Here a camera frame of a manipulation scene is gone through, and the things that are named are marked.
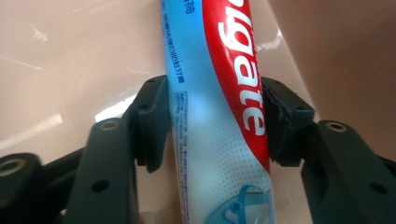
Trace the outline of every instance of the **blue graphic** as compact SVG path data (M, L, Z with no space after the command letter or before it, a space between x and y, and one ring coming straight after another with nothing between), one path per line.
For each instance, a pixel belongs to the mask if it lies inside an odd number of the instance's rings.
M245 185L239 195L216 210L205 224L267 224L275 223L271 191Z

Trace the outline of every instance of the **colgate toothpaste tube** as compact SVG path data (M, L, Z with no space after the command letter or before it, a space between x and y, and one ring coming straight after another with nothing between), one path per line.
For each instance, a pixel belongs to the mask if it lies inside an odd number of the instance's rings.
M275 223L248 1L161 5L184 224Z

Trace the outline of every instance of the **black plastic bracket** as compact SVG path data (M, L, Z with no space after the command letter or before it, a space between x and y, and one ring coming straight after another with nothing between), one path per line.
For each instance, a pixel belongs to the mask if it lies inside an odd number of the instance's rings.
M124 119L93 125L64 224L139 223L133 158Z
M315 223L396 222L396 178L351 127L322 120L311 141L302 176Z
M315 110L277 80L262 77L262 90L271 159L281 166L297 167Z
M161 167L171 126L166 76L146 81L122 118L129 124L138 165L145 165L153 173Z

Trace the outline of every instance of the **colgate logo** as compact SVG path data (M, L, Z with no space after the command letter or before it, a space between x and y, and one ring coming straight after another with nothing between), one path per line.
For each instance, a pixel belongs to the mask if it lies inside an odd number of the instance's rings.
M219 84L250 150L268 170L260 74L248 1L203 1L206 42Z
M244 5L244 1L230 1L237 7L241 7ZM226 25L224 22L219 22L219 35L221 41L228 49L233 49L239 51L241 53L248 54L252 57L253 55L253 45L251 35L246 27L248 25L249 30L251 27L250 18L244 13L236 10L232 7L225 8L227 21ZM238 34L242 34L246 39L247 43L241 43L236 37ZM238 79L238 85L241 85L242 88L244 86L249 87L258 87L259 85L259 77L257 73L256 63L249 60L248 57L244 56L244 54L238 55L233 60L233 68ZM252 100L260 106L261 109L250 106L245 109L243 113L243 121L245 125L245 129L251 131L249 126L249 119L253 119L254 130L256 135L265 134L265 126L264 126L264 114L262 113L262 93L260 90L257 92L250 90L242 90L240 92L240 101L241 104L247 105L248 100Z

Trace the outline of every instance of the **black mechanical arm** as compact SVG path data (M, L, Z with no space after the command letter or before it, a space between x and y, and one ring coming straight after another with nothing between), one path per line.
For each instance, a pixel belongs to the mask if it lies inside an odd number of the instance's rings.
M262 77L262 87L271 159L304 161L314 222L396 223L395 162L344 123L315 123L314 109L279 81ZM161 167L167 98L166 77L152 78L121 119L92 126L84 148L44 166L34 154L1 158L0 223L140 223L134 162Z

